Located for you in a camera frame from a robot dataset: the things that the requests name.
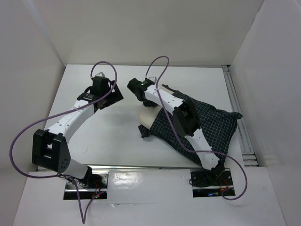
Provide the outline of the cream white pillow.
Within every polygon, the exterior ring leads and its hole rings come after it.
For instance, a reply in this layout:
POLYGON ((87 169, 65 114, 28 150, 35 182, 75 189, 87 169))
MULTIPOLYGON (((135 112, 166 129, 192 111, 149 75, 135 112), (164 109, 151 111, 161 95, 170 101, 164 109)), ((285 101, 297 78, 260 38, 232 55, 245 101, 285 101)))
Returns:
POLYGON ((143 101, 144 103, 150 101, 153 105, 156 104, 156 106, 144 107, 139 112, 139 122, 147 129, 151 128, 160 110, 162 109, 162 104, 158 97, 158 91, 162 97, 164 107, 166 108, 167 112, 170 116, 173 114, 173 109, 171 107, 171 104, 173 103, 172 100, 174 100, 174 97, 171 96, 174 93, 173 91, 164 86, 156 88, 155 85, 150 85, 148 88, 144 88, 144 90, 141 89, 141 97, 139 100, 143 101))

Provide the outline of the dark plaid pillowcase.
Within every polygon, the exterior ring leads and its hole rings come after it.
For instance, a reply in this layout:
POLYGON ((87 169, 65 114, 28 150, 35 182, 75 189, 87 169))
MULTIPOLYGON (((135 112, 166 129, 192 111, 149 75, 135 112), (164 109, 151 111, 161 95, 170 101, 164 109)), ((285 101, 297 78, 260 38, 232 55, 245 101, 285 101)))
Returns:
MULTIPOLYGON (((237 112, 229 113, 225 110, 215 108, 213 105, 195 100, 190 96, 173 90, 173 96, 181 99, 190 99, 196 107, 200 125, 206 141, 212 147, 213 151, 227 154, 230 141, 235 133, 238 120, 243 117, 237 112)), ((156 116, 153 125, 148 129, 139 125, 138 129, 142 138, 156 136, 168 143, 174 150, 192 160, 194 163, 201 165, 201 161, 196 153, 189 153, 184 150, 178 143, 172 128, 166 118, 164 110, 160 110, 156 116)))

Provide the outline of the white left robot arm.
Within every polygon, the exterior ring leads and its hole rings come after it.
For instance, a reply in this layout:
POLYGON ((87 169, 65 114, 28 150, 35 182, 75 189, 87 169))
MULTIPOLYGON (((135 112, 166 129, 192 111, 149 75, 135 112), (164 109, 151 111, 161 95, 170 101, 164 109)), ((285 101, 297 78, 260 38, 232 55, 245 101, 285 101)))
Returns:
POLYGON ((101 183, 101 176, 93 174, 91 167, 71 158, 68 143, 80 126, 98 110, 122 99, 115 81, 94 77, 92 85, 77 97, 71 113, 46 130, 39 129, 34 133, 32 163, 58 174, 69 175, 83 188, 101 183))

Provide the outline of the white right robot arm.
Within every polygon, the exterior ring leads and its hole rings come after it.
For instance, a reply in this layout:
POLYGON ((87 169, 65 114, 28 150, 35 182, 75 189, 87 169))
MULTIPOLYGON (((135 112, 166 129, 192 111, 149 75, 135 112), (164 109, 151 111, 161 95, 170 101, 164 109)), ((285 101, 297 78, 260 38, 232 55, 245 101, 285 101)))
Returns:
POLYGON ((171 93, 158 88, 156 84, 145 79, 139 81, 133 78, 129 81, 127 88, 141 102, 151 102, 161 106, 166 113, 172 116, 170 119, 173 132, 177 136, 184 137, 192 145, 192 153, 196 153, 201 161, 206 181, 217 184, 225 171, 222 161, 218 158, 219 153, 214 153, 208 144, 199 121, 197 110, 191 100, 183 100, 173 96, 171 93))

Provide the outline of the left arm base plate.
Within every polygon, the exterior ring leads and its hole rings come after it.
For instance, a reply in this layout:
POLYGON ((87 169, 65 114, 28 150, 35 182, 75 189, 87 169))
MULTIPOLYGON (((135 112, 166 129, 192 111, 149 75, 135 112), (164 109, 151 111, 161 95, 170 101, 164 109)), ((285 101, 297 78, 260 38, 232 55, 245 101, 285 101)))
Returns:
MULTIPOLYGON (((100 172, 97 174, 97 178, 92 179, 89 185, 85 185, 75 179, 79 190, 79 197, 81 200, 89 200, 92 196, 95 196, 96 200, 107 199, 107 186, 108 186, 108 172, 100 172)), ((63 195, 64 200, 76 200, 77 192, 75 184, 67 179, 65 184, 65 190, 63 195)))

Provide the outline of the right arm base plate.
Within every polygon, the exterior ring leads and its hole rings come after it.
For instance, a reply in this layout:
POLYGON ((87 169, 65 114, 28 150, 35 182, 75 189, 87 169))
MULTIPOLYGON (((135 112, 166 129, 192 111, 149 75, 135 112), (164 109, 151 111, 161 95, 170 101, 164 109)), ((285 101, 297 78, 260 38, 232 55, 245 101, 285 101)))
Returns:
POLYGON ((229 169, 226 169, 218 179, 214 179, 210 172, 201 168, 192 168, 189 184, 192 186, 194 198, 218 197, 222 196, 222 192, 224 196, 236 195, 229 169))

